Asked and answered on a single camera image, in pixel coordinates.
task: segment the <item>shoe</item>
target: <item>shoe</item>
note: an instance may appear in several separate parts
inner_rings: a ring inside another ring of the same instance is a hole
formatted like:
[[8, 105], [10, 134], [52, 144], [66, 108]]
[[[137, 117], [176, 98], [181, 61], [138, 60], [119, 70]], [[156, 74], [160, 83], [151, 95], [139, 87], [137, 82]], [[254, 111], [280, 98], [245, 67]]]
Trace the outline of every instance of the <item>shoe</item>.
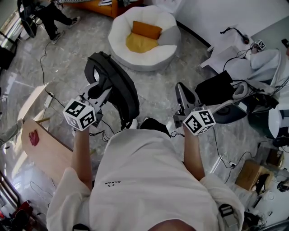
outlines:
[[75, 24], [77, 24], [80, 21], [80, 17], [76, 17], [72, 19], [72, 24], [68, 26], [68, 28], [72, 28]]
[[132, 124], [130, 126], [130, 129], [137, 129], [137, 125], [138, 125], [138, 122], [136, 119], [133, 119], [132, 120]]
[[51, 40], [52, 44], [56, 44], [62, 35], [64, 35], [64, 31], [61, 31], [60, 33], [56, 34], [55, 39]]

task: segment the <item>orange furniture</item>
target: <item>orange furniture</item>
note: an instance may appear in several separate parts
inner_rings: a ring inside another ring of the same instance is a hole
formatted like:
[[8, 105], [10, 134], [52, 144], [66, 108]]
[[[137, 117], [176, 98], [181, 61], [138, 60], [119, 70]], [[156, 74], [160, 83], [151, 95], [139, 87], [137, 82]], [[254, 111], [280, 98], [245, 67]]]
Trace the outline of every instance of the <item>orange furniture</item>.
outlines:
[[112, 0], [112, 5], [104, 5], [99, 6], [99, 2], [101, 0], [92, 0], [88, 2], [80, 2], [80, 3], [64, 3], [64, 5], [80, 8], [80, 9], [87, 9], [91, 11], [95, 11], [97, 13], [104, 14], [109, 17], [116, 18], [117, 16], [123, 14], [128, 9], [139, 6], [143, 3], [143, 0], [138, 0], [136, 2], [130, 3], [127, 7], [118, 7], [117, 0]]

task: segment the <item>white chair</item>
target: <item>white chair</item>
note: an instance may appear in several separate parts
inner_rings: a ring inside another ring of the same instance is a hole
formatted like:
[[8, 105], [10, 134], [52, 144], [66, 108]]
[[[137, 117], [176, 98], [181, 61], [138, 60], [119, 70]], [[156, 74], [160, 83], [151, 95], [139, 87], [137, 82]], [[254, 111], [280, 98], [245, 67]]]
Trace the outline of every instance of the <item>white chair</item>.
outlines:
[[[133, 21], [162, 28], [159, 46], [145, 52], [132, 52], [126, 46]], [[166, 66], [172, 59], [181, 38], [175, 18], [157, 6], [133, 7], [114, 19], [108, 40], [112, 55], [123, 65], [137, 71], [153, 71]]]

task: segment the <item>yellow cushion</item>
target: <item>yellow cushion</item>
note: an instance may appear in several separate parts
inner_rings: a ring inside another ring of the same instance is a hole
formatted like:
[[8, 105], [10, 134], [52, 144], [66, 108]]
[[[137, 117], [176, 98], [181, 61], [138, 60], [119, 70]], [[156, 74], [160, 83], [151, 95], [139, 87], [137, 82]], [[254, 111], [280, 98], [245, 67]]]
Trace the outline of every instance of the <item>yellow cushion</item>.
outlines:
[[158, 41], [156, 39], [147, 38], [142, 35], [131, 33], [126, 38], [126, 46], [130, 51], [136, 53], [145, 53], [154, 47], [158, 46]]
[[158, 39], [162, 28], [149, 25], [146, 23], [134, 21], [131, 32], [139, 34], [148, 38]]

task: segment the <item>wooden board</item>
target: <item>wooden board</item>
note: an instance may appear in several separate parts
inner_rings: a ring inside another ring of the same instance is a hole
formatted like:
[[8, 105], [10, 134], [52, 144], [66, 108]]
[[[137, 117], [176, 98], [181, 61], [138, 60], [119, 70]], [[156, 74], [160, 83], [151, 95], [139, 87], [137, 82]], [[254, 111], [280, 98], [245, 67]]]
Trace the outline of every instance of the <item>wooden board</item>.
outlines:
[[[33, 146], [29, 133], [37, 131], [39, 142]], [[70, 166], [72, 150], [53, 137], [45, 128], [34, 120], [27, 120], [23, 125], [22, 147], [27, 156], [35, 162], [48, 177], [59, 183], [64, 170]]]

